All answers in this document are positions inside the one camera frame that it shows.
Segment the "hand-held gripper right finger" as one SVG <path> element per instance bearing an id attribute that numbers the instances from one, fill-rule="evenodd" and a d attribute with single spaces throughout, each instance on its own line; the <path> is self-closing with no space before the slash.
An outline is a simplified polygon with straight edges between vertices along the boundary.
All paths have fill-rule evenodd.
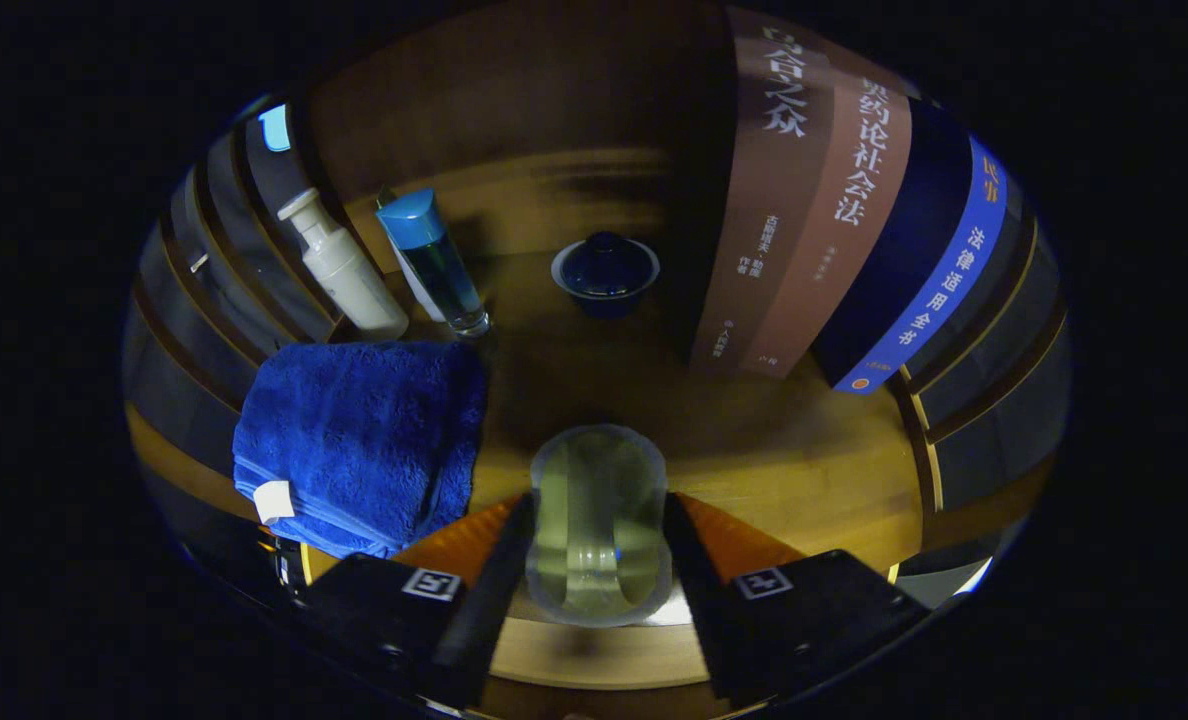
<path id="1" fill-rule="evenodd" d="M 931 615 L 853 552 L 805 555 L 684 493 L 666 497 L 663 532 L 710 687 L 735 706 L 803 701 Z"/>

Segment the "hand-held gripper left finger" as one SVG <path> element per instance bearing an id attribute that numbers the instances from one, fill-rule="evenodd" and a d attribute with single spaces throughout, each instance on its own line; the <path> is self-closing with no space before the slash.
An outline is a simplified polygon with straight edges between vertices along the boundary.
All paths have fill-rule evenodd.
<path id="1" fill-rule="evenodd" d="M 303 642 L 407 710 L 484 700 L 504 619 L 533 541 L 530 493 L 466 516 L 407 558 L 355 552 L 302 594 Z"/>

